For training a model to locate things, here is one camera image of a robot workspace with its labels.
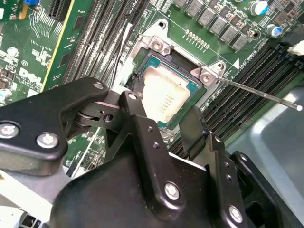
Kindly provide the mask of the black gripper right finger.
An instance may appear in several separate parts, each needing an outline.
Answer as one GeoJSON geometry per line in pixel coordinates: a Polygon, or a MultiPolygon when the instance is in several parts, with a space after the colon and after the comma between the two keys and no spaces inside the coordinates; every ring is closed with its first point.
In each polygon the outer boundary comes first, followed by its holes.
{"type": "Polygon", "coordinates": [[[184,151],[207,170],[209,218],[217,228],[278,228],[273,192],[254,163],[241,152],[228,155],[208,130],[200,109],[190,108],[179,123],[184,151]]]}

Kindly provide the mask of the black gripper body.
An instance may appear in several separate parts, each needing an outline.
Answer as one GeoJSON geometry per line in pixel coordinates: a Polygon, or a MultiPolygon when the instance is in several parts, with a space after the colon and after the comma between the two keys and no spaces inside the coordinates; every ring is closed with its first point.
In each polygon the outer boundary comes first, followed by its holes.
{"type": "Polygon", "coordinates": [[[55,199],[52,228],[222,228],[224,217],[200,166],[171,156],[187,205],[172,221],[156,218],[144,197],[135,157],[120,155],[69,182],[55,199]]]}

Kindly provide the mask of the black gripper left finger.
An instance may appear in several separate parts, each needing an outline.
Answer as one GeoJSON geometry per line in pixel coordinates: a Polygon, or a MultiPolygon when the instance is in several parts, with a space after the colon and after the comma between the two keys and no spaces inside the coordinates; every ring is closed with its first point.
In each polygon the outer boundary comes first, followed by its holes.
{"type": "Polygon", "coordinates": [[[156,122],[147,118],[140,98],[125,91],[115,96],[103,83],[84,77],[1,108],[0,166],[25,174],[54,173],[67,152],[67,141],[93,126],[107,130],[107,162],[135,157],[146,203],[155,215],[179,215],[186,206],[181,192],[165,192],[179,179],[156,122]]]}

